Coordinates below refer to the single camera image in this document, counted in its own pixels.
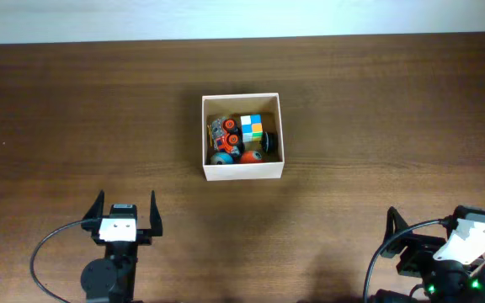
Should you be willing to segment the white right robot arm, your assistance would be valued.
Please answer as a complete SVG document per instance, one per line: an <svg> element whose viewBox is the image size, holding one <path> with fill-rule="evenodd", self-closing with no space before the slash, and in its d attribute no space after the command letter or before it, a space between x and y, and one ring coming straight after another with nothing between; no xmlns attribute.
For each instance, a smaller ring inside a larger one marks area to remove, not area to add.
<svg viewBox="0 0 485 303"><path fill-rule="evenodd" d="M484 253L485 210L459 205L452 215L410 226L390 207L383 242L365 274L362 300L415 302L414 292L422 290L431 302L485 302ZM383 289L370 295L377 259L397 255L397 273L421 283L407 295Z"/></svg>

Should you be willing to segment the red toy fire truck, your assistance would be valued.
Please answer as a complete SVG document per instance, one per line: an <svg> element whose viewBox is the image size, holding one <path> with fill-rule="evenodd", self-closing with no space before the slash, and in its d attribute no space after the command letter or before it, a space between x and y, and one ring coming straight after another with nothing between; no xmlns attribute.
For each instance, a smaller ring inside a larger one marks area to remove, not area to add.
<svg viewBox="0 0 485 303"><path fill-rule="evenodd" d="M218 118L208 125L210 144L217 152L239 158L244 152L242 132L233 118Z"/></svg>

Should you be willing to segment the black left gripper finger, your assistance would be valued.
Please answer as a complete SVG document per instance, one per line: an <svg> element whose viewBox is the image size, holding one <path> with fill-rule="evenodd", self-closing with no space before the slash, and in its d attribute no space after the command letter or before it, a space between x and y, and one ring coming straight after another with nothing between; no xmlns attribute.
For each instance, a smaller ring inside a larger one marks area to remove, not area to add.
<svg viewBox="0 0 485 303"><path fill-rule="evenodd" d="M97 198L91 205L91 207L84 215L83 219L84 220L97 219L103 215L103 211L104 211L104 191L101 190Z"/></svg>
<svg viewBox="0 0 485 303"><path fill-rule="evenodd" d="M161 237L163 235L163 221L157 207L157 200L155 191L151 192L151 203L150 203L150 229L149 235L151 237Z"/></svg>

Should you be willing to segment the orange toy ball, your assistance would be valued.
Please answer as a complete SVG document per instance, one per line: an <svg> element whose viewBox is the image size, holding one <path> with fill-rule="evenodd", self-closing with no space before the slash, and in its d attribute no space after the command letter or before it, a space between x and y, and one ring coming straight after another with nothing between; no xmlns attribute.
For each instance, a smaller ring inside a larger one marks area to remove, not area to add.
<svg viewBox="0 0 485 303"><path fill-rule="evenodd" d="M246 151L239 159L240 164L262 163L263 161L263 156L259 151Z"/></svg>

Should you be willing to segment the multicoloured puzzle cube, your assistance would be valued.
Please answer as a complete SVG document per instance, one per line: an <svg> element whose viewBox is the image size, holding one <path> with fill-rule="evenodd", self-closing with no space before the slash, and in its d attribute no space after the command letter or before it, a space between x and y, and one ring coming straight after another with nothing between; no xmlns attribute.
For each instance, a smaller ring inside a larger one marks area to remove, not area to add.
<svg viewBox="0 0 485 303"><path fill-rule="evenodd" d="M240 117L242 140L244 142L260 141L263 137L263 124L260 114L243 115Z"/></svg>

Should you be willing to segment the blue toy ball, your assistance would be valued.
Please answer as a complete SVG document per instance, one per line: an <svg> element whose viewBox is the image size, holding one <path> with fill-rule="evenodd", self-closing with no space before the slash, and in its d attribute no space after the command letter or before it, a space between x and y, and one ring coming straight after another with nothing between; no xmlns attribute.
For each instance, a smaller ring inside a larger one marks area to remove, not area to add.
<svg viewBox="0 0 485 303"><path fill-rule="evenodd" d="M217 152L210 159L210 165L230 165L234 163L233 157L226 152Z"/></svg>

